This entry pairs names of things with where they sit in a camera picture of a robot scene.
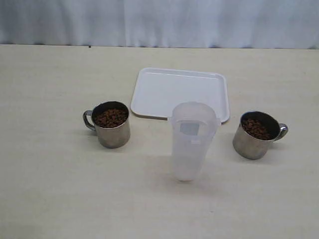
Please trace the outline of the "steel mug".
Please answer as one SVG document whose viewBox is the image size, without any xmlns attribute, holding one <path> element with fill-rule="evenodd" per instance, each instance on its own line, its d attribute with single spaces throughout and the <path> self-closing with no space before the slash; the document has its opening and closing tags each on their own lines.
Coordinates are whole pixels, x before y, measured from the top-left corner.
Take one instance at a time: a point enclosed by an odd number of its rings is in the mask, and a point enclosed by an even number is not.
<svg viewBox="0 0 319 239">
<path fill-rule="evenodd" d="M 256 160 L 262 158 L 274 141 L 283 138 L 289 129 L 271 115 L 250 111 L 244 113 L 233 138 L 233 147 L 241 156 Z"/>
<path fill-rule="evenodd" d="M 98 137 L 106 148 L 119 148 L 130 139 L 129 109 L 118 101 L 101 103 L 83 113 L 84 124 Z"/>
</svg>

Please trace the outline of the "clear plastic pitcher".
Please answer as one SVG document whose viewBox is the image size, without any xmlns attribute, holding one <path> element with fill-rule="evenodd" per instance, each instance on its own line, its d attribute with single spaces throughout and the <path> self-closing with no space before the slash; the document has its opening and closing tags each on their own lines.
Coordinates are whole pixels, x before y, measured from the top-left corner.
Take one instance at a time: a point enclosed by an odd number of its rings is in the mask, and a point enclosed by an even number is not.
<svg viewBox="0 0 319 239">
<path fill-rule="evenodd" d="M 179 181 L 193 181 L 202 169 L 220 119 L 208 105 L 186 102 L 172 110 L 168 121 L 172 126 L 173 175 Z"/>
</svg>

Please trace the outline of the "white plastic tray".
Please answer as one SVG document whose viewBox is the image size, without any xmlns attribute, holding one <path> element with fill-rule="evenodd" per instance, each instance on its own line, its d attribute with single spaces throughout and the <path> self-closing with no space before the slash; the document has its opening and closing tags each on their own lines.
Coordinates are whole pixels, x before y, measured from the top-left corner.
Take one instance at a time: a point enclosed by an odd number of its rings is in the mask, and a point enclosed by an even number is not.
<svg viewBox="0 0 319 239">
<path fill-rule="evenodd" d="M 210 106 L 222 123 L 230 118 L 224 76 L 151 67 L 139 71 L 130 106 L 135 115 L 166 119 L 171 116 L 174 107 L 184 102 Z"/>
</svg>

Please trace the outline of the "white curtain backdrop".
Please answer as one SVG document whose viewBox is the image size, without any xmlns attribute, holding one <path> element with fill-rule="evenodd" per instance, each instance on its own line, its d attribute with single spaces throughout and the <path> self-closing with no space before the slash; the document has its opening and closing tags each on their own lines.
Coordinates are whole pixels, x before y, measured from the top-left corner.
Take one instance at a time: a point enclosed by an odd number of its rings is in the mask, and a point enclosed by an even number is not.
<svg viewBox="0 0 319 239">
<path fill-rule="evenodd" d="M 2 44 L 319 47 L 316 0 L 3 0 Z"/>
</svg>

